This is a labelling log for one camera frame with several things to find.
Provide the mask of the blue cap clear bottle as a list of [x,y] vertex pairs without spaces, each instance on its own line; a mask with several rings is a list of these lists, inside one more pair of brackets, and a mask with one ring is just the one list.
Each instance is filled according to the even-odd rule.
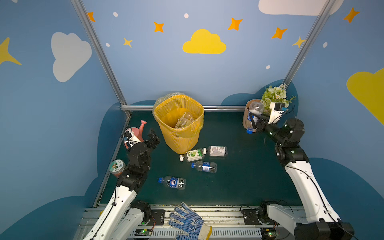
[[252,134],[256,132],[256,123],[259,121],[259,117],[264,112],[264,104],[258,101],[250,103],[248,107],[248,115],[246,118],[247,133]]

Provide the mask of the lime label bottle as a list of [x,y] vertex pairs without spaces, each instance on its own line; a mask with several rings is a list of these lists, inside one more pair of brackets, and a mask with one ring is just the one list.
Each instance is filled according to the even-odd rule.
[[188,151],[185,154],[179,156],[180,162],[194,162],[202,160],[205,158],[206,153],[206,148]]

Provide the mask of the white label long bottle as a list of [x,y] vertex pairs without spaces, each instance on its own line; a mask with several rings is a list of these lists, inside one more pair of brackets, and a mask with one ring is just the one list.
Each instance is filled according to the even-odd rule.
[[179,119],[178,122],[175,124],[175,129],[185,128],[192,124],[195,121],[195,118],[190,112],[185,112]]

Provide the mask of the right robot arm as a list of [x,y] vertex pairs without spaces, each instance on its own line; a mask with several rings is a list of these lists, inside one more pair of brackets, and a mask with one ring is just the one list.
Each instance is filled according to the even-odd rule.
[[303,220],[279,204],[263,201],[258,209],[258,221],[264,225],[276,222],[296,240],[352,239],[354,228],[343,222],[332,208],[315,178],[309,158],[300,147],[305,132],[303,122],[291,118],[280,128],[261,115],[251,123],[258,133],[264,132],[275,142],[277,159],[294,183],[306,214]]

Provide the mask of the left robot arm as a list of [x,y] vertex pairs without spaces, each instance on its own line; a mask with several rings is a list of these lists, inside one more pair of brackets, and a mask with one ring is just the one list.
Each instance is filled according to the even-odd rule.
[[151,169],[151,153],[160,143],[151,129],[148,138],[128,150],[129,164],[119,176],[113,196],[85,240],[126,240],[142,223],[149,221],[149,204],[136,200]]

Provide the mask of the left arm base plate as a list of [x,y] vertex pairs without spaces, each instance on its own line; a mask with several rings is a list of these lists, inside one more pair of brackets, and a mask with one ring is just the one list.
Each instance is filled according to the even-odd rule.
[[165,222],[165,210],[163,209],[154,209],[149,211],[146,211],[144,213],[144,220],[142,224],[144,226],[163,226]]

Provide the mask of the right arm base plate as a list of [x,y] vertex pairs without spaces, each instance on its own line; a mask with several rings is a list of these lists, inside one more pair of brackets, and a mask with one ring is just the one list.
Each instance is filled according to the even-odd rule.
[[263,209],[241,209],[245,225],[274,225],[278,222],[272,220]]

